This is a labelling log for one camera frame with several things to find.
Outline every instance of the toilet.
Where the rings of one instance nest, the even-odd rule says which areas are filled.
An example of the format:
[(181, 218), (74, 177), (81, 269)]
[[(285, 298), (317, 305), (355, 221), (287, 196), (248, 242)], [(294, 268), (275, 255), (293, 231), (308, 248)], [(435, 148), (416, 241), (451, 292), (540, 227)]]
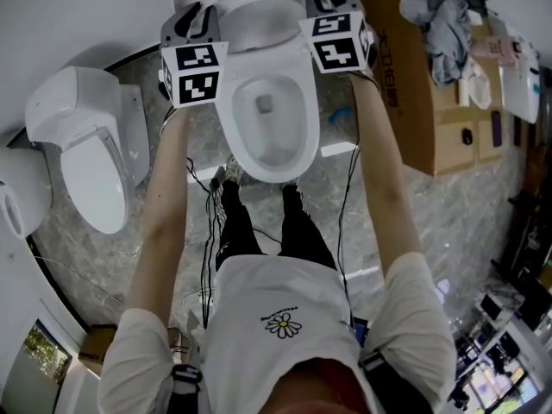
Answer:
[(320, 135), (312, 58), (298, 24), (306, 18), (304, 0), (175, 0), (175, 6), (193, 1), (216, 7), (221, 41), (229, 42), (215, 105), (230, 151), (261, 181), (300, 176)]
[(35, 232), (52, 206), (46, 159), (38, 150), (0, 147), (0, 218), (17, 239)]
[(69, 66), (30, 97), (25, 123), (31, 141), (61, 147), (61, 172), (80, 215), (102, 233), (121, 230), (149, 171), (140, 87)]

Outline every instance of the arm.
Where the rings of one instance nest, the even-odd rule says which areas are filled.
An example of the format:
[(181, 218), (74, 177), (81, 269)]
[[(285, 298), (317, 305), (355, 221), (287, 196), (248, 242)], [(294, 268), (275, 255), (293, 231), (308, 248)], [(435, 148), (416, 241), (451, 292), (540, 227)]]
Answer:
[(384, 276), (402, 254), (422, 253), (412, 218), (403, 161), (375, 85), (351, 75), (361, 142), (361, 164)]
[(188, 197), (189, 110), (177, 110), (173, 115), (155, 157), (144, 207), (144, 243), (127, 298), (128, 308), (151, 311), (165, 326), (184, 250)]
[[(386, 278), (386, 300), (365, 348), (378, 349), (438, 412), (454, 385), (455, 344), (417, 235), (400, 157), (375, 85), (351, 77), (368, 210)], [(393, 273), (388, 274), (393, 265)]]
[(128, 309), (103, 363), (98, 388), (103, 414), (157, 412), (159, 406), (166, 408), (173, 390), (173, 355), (166, 326), (184, 250), (188, 116), (187, 110), (177, 110), (160, 139), (144, 207), (144, 243), (127, 298)]

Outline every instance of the person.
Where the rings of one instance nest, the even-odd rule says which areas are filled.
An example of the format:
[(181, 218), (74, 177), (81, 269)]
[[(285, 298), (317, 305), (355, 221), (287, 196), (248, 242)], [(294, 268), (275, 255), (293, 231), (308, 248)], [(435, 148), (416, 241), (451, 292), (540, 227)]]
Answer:
[[(239, 198), (240, 170), (230, 161), (214, 310), (198, 369), (190, 374), (185, 368), (184, 377), (174, 372), (166, 326), (185, 245), (190, 116), (178, 110), (160, 138), (128, 309), (103, 364), (103, 414), (376, 414), (438, 411), (446, 402), (454, 387), (455, 345), (422, 254), (398, 145), (373, 78), (351, 75), (351, 81), (367, 206), (386, 283), (364, 348), (350, 329), (331, 252), (297, 186), (282, 189), (282, 251), (264, 255)], [(203, 386), (185, 395), (206, 396), (207, 403), (179, 406), (175, 388), (191, 376)]]

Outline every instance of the daisy print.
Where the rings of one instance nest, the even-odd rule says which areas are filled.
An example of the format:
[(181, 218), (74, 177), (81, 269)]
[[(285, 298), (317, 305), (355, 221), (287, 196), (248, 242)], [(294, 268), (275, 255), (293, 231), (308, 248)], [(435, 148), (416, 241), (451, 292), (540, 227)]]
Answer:
[(271, 333), (277, 333), (280, 339), (294, 337), (303, 328), (303, 325), (292, 322), (291, 318), (290, 313), (277, 315), (267, 323), (265, 329), (268, 329)]

